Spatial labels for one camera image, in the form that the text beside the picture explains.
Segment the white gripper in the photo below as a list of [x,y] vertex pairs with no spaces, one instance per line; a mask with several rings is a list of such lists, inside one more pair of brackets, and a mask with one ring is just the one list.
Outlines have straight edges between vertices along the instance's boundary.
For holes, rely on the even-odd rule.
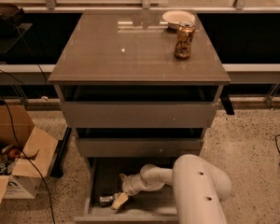
[[114,201],[111,205],[111,208],[113,210],[119,210],[129,200],[129,196],[138,194],[146,187],[146,182],[141,178],[140,174],[119,174],[119,177],[122,181],[122,190],[124,192],[114,195]]

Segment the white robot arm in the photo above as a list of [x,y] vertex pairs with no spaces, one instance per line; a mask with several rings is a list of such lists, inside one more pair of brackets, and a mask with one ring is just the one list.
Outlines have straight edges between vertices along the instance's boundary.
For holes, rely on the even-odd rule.
[[118,210],[141,191],[173,188],[178,224],[228,224],[221,201],[231,196],[231,180],[212,163],[195,155],[180,156],[172,169],[144,165],[139,174],[121,174],[122,192],[111,208]]

